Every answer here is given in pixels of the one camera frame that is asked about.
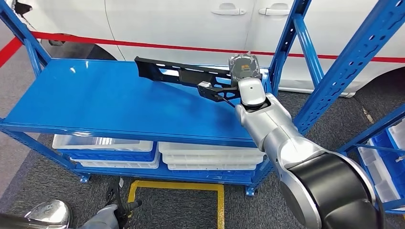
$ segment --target white plastic bin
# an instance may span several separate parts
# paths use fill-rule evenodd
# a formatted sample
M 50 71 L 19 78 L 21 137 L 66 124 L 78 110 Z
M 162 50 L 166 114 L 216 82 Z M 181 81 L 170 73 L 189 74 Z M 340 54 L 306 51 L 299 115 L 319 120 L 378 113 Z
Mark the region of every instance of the white plastic bin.
M 170 170 L 251 170 L 263 161 L 257 148 L 159 142 Z
M 255 170 L 256 164 L 167 164 L 169 170 Z
M 151 162 L 70 159 L 80 163 L 83 167 L 158 168 L 160 162 L 160 153 L 158 149 L 156 149 L 155 157 Z
M 153 142 L 116 139 L 109 137 L 85 137 L 73 135 L 55 135 L 52 147 L 54 149 L 93 149 L 149 152 Z
M 371 139 L 369 139 L 367 145 L 374 145 Z M 399 193 L 392 182 L 391 175 L 389 174 L 384 161 L 381 159 L 377 150 L 365 147 L 359 147 L 358 150 L 364 165 L 367 166 L 370 172 L 375 184 L 375 190 L 377 191 L 381 201 L 388 202 L 400 199 L 401 197 L 399 196 Z
M 405 119 L 388 128 L 393 140 L 400 149 L 405 149 Z

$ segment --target yellow floor marking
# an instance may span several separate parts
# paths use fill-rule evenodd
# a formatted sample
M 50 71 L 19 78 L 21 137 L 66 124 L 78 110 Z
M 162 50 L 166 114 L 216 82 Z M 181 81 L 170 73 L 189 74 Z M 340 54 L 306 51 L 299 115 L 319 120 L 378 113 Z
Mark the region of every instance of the yellow floor marking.
M 138 187 L 217 191 L 217 193 L 218 193 L 218 209 L 217 209 L 218 229 L 225 228 L 225 217 L 224 217 L 225 203 L 224 203 L 224 186 L 223 185 L 136 180 L 131 184 L 131 188 L 129 189 L 128 202 L 135 201 L 136 189 Z

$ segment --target blue metal shelf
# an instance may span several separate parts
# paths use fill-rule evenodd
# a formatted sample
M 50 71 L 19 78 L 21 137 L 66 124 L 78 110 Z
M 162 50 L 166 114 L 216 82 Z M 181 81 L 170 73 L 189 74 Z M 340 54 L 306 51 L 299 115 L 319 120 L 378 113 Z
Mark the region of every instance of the blue metal shelf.
M 13 131 L 255 147 L 226 103 L 138 76 L 134 62 L 52 59 L 2 126 Z
M 357 147 L 368 147 L 376 149 L 378 154 L 381 156 L 382 160 L 385 163 L 390 175 L 392 176 L 392 180 L 394 185 L 397 188 L 398 193 L 401 193 L 404 190 L 404 178 L 400 177 L 403 174 L 403 162 L 399 164 L 394 163 L 395 159 L 398 158 L 398 155 L 403 155 L 405 152 L 404 150 L 399 150 L 396 147 L 396 144 L 390 138 L 390 134 L 387 130 L 388 127 L 394 125 L 399 120 L 405 118 L 405 104 L 401 105 L 400 107 L 396 108 L 386 117 L 382 118 L 375 124 L 373 124 L 370 128 L 356 136 L 350 142 L 345 144 L 344 146 L 340 147 L 337 151 L 339 153 L 348 153 L 354 151 L 359 158 L 360 165 L 366 171 L 367 175 L 371 179 L 372 176 L 365 166 L 362 158 L 357 150 Z M 368 141 L 368 139 L 372 138 L 373 142 L 376 142 L 376 146 L 369 146 L 365 145 L 364 143 Z M 394 214 L 404 214 L 404 211 L 395 210 L 401 206 L 405 205 L 405 198 L 401 198 L 398 200 L 393 200 L 389 202 L 383 203 L 383 206 L 387 213 L 394 213 Z
M 316 86 L 294 120 L 302 134 L 405 21 L 402 0 L 379 0 L 324 74 L 304 23 L 309 4 L 310 0 L 294 1 L 268 69 L 268 78 L 264 79 L 266 91 L 277 95 L 282 67 L 298 34 Z M 88 181 L 90 174 L 124 175 L 240 184 L 246 185 L 248 195 L 253 195 L 271 172 L 268 159 L 257 166 L 254 175 L 207 177 L 174 174 L 162 161 L 158 169 L 89 168 L 56 154 L 24 132 L 224 146 L 255 147 L 255 144 L 226 103 L 201 98 L 195 88 L 140 78 L 134 62 L 51 59 L 3 0 L 0 0 L 0 19 L 26 46 L 37 77 L 10 114 L 0 118 L 0 131 L 82 176 L 83 182 Z M 342 152 L 364 142 L 361 139 L 354 139 Z

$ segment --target stacked bin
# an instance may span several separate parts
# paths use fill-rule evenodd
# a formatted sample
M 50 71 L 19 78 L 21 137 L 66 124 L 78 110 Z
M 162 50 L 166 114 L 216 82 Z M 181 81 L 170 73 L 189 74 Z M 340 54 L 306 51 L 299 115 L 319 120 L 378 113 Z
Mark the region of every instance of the stacked bin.
M 390 149 L 405 149 L 405 120 L 368 140 L 367 145 Z M 358 148 L 366 171 L 382 202 L 405 198 L 405 158 L 400 152 Z
M 200 176 L 253 176 L 264 153 L 257 148 L 159 142 L 162 160 L 173 173 Z
M 151 141 L 55 135 L 52 147 L 84 167 L 158 168 L 160 160 Z

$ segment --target red tape line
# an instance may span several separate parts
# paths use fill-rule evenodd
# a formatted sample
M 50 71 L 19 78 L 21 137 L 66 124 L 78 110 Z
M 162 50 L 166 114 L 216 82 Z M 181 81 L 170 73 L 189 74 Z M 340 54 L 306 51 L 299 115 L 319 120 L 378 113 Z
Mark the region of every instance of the red tape line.
M 226 53 L 247 53 L 248 52 L 246 50 L 210 49 L 210 48 L 199 48 L 199 47 L 178 46 L 178 45 L 151 44 L 151 43 L 141 43 L 141 42 L 124 42 L 124 41 L 79 37 L 79 36 L 57 34 L 57 33 L 36 32 L 36 31 L 32 31 L 31 33 L 37 39 L 66 41 L 66 42 L 112 44 L 112 45 L 125 45 L 125 46 L 136 46 L 136 47 L 146 47 L 146 48 L 190 50 L 190 51 L 204 51 L 204 52 L 226 52 Z M 255 55 L 268 55 L 268 56 L 274 55 L 274 52 L 251 51 L 250 53 L 255 54 Z M 304 54 L 290 53 L 290 54 L 288 54 L 288 56 L 304 57 Z M 318 58 L 334 60 L 334 59 L 338 58 L 338 56 L 337 55 L 318 55 Z M 374 57 L 371 61 L 405 63 L 405 57 Z
M 14 55 L 21 45 L 22 43 L 20 39 L 14 37 L 0 50 L 0 68 Z

